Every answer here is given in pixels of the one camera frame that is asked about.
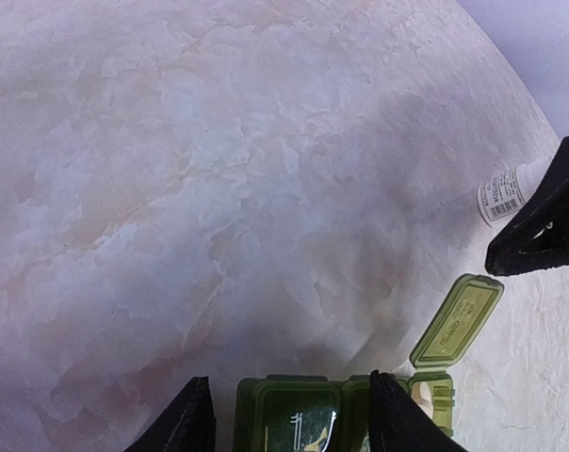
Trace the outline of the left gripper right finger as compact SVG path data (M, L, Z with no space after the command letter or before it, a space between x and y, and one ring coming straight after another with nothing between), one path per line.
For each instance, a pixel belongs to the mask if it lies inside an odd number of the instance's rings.
M368 437L371 451L465 452L425 414L388 373L369 376Z

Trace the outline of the small white pill bottle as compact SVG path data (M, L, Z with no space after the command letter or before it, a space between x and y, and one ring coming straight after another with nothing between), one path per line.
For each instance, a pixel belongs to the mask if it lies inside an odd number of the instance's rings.
M498 228L514 217L535 194L551 162L552 157L546 156L521 164L480 185L477 206L485 223Z

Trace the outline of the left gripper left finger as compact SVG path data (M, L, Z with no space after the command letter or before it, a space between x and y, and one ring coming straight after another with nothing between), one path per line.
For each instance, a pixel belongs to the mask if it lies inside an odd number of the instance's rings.
M124 451L214 451L216 429L209 377L194 377Z

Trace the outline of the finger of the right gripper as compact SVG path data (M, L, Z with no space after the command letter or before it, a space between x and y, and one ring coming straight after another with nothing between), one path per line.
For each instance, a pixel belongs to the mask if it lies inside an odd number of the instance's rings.
M513 276L569 266L569 137L534 195L491 241L485 270Z

